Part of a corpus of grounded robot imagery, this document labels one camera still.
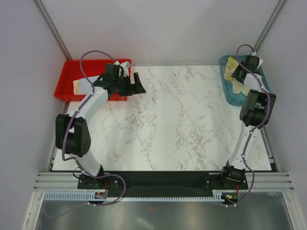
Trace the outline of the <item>pale yellow patterned towel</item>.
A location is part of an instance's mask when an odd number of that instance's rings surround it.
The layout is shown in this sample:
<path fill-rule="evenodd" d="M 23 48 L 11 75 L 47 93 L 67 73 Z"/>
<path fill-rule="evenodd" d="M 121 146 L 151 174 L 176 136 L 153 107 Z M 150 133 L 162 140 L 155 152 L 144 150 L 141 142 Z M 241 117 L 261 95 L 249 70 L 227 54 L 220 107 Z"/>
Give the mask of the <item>pale yellow patterned towel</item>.
<path fill-rule="evenodd" d="M 240 67 L 238 61 L 235 60 L 233 57 L 228 57 L 224 71 L 224 79 L 226 80 L 226 82 L 232 85 L 232 93 L 242 93 L 247 96 L 249 88 L 235 77 L 235 71 L 238 67 Z"/>

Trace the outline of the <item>light blue towel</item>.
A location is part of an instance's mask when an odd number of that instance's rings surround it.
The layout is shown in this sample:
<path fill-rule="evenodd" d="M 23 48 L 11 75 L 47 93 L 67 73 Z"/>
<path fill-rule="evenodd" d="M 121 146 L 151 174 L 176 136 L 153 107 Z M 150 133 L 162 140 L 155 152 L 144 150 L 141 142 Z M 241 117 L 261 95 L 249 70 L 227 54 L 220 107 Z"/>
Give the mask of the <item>light blue towel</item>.
<path fill-rule="evenodd" d="M 90 91 L 92 91 L 92 86 L 86 78 L 82 78 L 80 87 L 81 95 L 87 95 Z"/>

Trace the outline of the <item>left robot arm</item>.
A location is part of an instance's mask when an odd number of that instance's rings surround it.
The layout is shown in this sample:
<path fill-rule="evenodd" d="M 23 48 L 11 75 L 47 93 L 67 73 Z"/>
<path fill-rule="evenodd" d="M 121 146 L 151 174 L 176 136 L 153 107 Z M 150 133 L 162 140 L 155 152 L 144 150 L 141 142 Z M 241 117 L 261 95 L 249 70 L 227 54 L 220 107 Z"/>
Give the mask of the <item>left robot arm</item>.
<path fill-rule="evenodd" d="M 146 92 L 137 72 L 131 82 L 128 61 L 106 64 L 105 72 L 91 83 L 91 88 L 80 104 L 68 114 L 56 117 L 56 147 L 62 151 L 63 161 L 74 160 L 83 174 L 88 175 L 88 183 L 94 189 L 104 186 L 102 166 L 90 151 L 91 136 L 88 122 L 97 110 L 114 94 L 132 96 Z"/>

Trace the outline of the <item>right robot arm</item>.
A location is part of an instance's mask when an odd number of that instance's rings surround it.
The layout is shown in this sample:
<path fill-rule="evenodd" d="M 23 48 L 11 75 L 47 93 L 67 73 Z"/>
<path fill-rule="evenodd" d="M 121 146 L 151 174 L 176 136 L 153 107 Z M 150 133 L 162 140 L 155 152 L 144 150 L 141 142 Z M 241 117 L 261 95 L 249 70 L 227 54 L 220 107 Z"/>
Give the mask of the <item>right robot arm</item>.
<path fill-rule="evenodd" d="M 244 61 L 238 63 L 230 76 L 233 79 L 233 85 L 235 81 L 243 84 L 247 87 L 248 93 L 239 114 L 241 129 L 235 150 L 219 176 L 219 183 L 225 189 L 247 188 L 246 170 L 254 175 L 247 164 L 247 159 L 255 138 L 267 125 L 276 102 L 277 96 L 268 90 L 262 75 L 257 73 L 260 60 L 255 55 L 246 56 Z"/>

